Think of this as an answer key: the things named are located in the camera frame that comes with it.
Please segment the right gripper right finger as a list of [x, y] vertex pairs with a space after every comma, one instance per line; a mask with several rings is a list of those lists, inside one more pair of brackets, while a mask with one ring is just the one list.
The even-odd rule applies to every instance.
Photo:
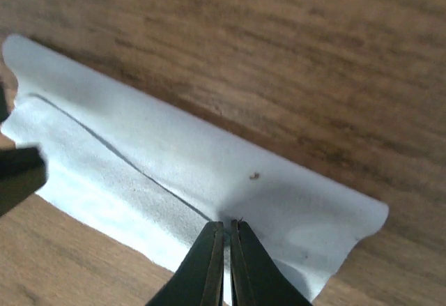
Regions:
[[245, 221], [231, 221], [231, 293], [233, 305], [310, 305], [281, 274]]

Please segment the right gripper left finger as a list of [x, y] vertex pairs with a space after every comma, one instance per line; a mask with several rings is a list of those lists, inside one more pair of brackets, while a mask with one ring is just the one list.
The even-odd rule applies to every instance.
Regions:
[[224, 225], [208, 222], [171, 279], [147, 302], [218, 306], [223, 301]]

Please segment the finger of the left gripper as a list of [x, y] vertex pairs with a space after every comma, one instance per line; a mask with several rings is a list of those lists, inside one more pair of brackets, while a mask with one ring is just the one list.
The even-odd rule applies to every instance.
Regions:
[[47, 182], [47, 165], [38, 147], [1, 149], [1, 216]]
[[6, 101], [3, 84], [0, 86], [0, 123], [3, 123], [9, 116], [8, 103]]

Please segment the light blue cleaning cloth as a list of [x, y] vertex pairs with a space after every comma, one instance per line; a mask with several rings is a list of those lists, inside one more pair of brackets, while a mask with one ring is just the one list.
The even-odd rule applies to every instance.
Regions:
[[28, 38], [2, 48], [16, 76], [2, 133], [39, 145], [38, 195], [176, 270], [205, 223], [248, 223], [291, 283], [314, 299], [386, 204], [336, 183]]

